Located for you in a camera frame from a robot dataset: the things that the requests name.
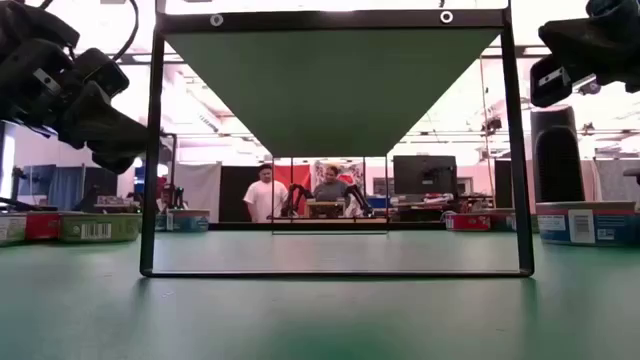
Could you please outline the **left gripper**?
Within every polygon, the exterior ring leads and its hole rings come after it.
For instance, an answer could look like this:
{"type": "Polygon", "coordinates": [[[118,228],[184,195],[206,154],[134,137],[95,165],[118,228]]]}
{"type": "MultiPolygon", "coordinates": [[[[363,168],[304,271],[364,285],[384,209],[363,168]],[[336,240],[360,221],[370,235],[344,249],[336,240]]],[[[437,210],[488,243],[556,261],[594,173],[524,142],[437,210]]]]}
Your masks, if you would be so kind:
{"type": "Polygon", "coordinates": [[[0,39],[0,120],[32,131],[58,131],[74,148],[115,174],[145,151],[147,128],[113,108],[94,81],[83,88],[71,46],[38,38],[0,39]]]}

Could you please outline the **green-label can gold lid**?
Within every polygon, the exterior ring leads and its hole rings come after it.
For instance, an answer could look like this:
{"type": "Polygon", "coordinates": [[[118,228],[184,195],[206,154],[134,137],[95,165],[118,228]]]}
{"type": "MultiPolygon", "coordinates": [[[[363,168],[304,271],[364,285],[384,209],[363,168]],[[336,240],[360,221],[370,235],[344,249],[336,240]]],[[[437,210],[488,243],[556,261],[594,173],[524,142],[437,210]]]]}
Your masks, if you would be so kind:
{"type": "Polygon", "coordinates": [[[59,241],[64,243],[117,243],[135,241],[141,232],[137,213],[63,213],[59,241]]]}

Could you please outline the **red-label can silver lid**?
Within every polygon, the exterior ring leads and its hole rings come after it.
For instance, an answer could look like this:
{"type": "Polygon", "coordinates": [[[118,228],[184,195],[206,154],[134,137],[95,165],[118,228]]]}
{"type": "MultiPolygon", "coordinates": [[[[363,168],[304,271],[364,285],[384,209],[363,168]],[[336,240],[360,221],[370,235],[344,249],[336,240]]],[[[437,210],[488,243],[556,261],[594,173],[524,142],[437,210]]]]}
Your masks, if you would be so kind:
{"type": "Polygon", "coordinates": [[[29,212],[26,215],[25,239],[49,241],[58,238],[60,214],[57,212],[29,212]]]}
{"type": "Polygon", "coordinates": [[[490,231],[491,218],[484,214],[447,214],[444,218],[446,229],[449,231],[490,231]]]}

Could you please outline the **teal-label can silver lid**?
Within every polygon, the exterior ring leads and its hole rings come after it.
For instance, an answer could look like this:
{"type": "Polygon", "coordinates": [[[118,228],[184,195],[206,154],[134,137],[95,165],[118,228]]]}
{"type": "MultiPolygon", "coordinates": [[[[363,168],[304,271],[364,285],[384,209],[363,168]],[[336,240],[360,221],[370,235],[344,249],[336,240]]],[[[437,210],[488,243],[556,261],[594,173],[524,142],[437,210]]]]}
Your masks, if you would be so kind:
{"type": "Polygon", "coordinates": [[[208,210],[169,209],[156,216],[156,232],[197,233],[209,229],[208,210]]]}

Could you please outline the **wooden shelf black frame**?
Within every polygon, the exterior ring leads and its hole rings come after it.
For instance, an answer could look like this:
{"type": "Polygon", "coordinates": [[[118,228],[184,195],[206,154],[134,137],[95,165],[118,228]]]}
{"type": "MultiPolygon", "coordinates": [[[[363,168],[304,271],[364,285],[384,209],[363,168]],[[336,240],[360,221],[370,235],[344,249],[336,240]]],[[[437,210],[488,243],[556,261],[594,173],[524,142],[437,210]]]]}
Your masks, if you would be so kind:
{"type": "Polygon", "coordinates": [[[164,56],[172,48],[205,80],[231,81],[221,93],[253,133],[284,122],[263,145],[276,157],[312,157],[323,120],[356,130],[363,145],[342,143],[350,157],[387,154],[402,137],[385,112],[397,94],[407,109],[410,82],[426,110],[494,40],[501,43],[516,205],[518,277],[535,271],[519,80],[509,7],[357,9],[170,14],[154,0],[145,193],[139,270],[154,277],[155,217],[164,56]]]}

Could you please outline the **blue curtain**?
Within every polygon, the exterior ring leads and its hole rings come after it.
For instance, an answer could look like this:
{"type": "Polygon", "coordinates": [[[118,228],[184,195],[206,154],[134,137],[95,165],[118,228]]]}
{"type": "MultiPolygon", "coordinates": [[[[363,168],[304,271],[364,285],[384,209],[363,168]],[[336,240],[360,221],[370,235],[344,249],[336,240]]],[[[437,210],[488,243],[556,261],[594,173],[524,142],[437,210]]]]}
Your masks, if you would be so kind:
{"type": "Polygon", "coordinates": [[[44,199],[58,210],[72,210],[83,196],[83,168],[34,165],[21,168],[18,199],[36,204],[44,199]]]}

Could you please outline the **person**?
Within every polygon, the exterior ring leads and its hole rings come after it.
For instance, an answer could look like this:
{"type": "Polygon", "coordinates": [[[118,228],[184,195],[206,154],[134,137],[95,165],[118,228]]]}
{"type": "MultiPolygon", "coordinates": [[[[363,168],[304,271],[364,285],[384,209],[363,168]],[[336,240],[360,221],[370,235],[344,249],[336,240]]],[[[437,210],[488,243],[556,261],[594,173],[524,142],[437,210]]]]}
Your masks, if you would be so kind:
{"type": "Polygon", "coordinates": [[[338,201],[343,199],[345,207],[347,207],[350,199],[349,197],[344,197],[344,191],[348,185],[338,179],[338,168],[329,165],[325,169],[324,175],[324,181],[317,185],[313,191],[315,201],[338,201]]]}
{"type": "Polygon", "coordinates": [[[258,168],[259,179],[247,189],[243,201],[246,204],[253,223],[270,222],[273,215],[281,214],[288,190],[285,185],[273,178],[269,164],[258,168]]]}
{"type": "Polygon", "coordinates": [[[166,176],[157,178],[156,211],[166,212],[176,207],[176,187],[166,176]]]}

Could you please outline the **white sheet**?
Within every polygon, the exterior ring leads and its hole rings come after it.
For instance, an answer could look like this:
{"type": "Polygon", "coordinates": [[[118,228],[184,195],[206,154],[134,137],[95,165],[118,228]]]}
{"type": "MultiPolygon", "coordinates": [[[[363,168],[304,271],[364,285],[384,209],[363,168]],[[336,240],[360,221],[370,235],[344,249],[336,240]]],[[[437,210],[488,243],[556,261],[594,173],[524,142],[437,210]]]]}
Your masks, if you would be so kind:
{"type": "Polygon", "coordinates": [[[184,189],[183,200],[189,209],[208,210],[209,222],[219,221],[222,166],[182,164],[175,167],[174,183],[184,189]]]}

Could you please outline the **grey patterned partition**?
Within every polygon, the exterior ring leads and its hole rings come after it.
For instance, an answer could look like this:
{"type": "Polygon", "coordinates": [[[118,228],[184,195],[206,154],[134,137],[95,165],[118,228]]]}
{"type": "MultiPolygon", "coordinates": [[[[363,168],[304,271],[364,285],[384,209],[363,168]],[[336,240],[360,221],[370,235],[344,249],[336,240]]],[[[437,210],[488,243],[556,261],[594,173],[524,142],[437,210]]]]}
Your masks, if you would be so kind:
{"type": "Polygon", "coordinates": [[[597,160],[595,164],[604,201],[640,202],[636,178],[624,175],[625,170],[640,169],[640,160],[597,160]]]}

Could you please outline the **green-white-label can silver lid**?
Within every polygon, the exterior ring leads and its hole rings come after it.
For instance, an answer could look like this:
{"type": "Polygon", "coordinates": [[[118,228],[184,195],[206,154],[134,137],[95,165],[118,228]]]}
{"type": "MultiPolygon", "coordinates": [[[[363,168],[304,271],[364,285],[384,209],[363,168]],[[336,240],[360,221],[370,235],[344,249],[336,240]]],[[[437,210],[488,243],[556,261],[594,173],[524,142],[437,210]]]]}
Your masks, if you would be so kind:
{"type": "Polygon", "coordinates": [[[0,214],[0,246],[25,240],[27,217],[20,213],[0,214]]]}

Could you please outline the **black cabinet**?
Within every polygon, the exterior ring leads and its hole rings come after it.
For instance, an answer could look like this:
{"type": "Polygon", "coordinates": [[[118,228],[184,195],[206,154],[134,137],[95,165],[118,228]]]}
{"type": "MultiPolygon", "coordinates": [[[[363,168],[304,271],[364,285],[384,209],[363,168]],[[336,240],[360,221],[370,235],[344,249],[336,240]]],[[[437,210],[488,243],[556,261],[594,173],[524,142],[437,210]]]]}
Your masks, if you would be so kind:
{"type": "Polygon", "coordinates": [[[495,205],[497,208],[513,208],[513,186],[510,160],[496,160],[494,163],[495,205]]]}

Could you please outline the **red cloth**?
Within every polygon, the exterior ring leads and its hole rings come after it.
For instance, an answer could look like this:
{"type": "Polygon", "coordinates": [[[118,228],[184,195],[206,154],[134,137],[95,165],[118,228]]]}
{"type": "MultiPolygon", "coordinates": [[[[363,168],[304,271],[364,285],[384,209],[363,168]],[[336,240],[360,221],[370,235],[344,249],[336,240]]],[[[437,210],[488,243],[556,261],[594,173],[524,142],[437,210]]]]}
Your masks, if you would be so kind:
{"type": "MultiPolygon", "coordinates": [[[[304,165],[275,165],[274,166],[274,179],[282,183],[285,187],[283,195],[276,195],[276,198],[280,198],[282,200],[282,204],[279,205],[278,215],[281,215],[281,208],[285,202],[285,199],[288,194],[289,186],[293,183],[300,184],[308,190],[311,190],[311,174],[310,167],[308,164],[304,165]]],[[[307,200],[302,199],[298,215],[300,217],[305,216],[305,206],[307,200]]]]}

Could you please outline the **wooden stand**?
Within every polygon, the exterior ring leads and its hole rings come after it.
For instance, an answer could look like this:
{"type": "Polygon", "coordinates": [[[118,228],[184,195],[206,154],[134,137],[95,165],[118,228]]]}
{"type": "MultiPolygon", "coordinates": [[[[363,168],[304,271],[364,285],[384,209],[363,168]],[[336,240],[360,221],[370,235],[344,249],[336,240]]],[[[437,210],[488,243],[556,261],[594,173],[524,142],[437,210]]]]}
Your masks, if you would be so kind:
{"type": "Polygon", "coordinates": [[[312,219],[336,219],[344,216],[344,201],[311,201],[305,206],[305,214],[312,219]]]}

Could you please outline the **patterned banner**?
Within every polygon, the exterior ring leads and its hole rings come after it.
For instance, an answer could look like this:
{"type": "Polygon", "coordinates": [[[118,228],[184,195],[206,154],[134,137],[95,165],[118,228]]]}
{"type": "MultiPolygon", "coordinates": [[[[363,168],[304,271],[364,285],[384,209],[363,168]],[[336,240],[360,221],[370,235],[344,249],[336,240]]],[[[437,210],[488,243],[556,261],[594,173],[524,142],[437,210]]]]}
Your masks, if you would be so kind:
{"type": "MultiPolygon", "coordinates": [[[[317,185],[324,181],[325,169],[333,164],[316,162],[312,169],[312,193],[317,185]]],[[[336,166],[339,170],[338,179],[347,185],[357,185],[362,188],[364,185],[364,170],[363,166],[357,164],[347,164],[346,166],[336,166]]]]}

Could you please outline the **black aluminium rig frame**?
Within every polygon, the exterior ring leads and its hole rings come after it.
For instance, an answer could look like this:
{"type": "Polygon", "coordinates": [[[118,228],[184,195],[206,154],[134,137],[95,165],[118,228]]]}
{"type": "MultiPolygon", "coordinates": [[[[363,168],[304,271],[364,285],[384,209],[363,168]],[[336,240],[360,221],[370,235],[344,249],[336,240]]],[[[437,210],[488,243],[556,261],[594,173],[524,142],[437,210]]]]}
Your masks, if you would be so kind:
{"type": "Polygon", "coordinates": [[[280,223],[210,223],[210,231],[436,231],[445,230],[440,222],[384,222],[359,219],[356,222],[280,222],[280,223]]]}

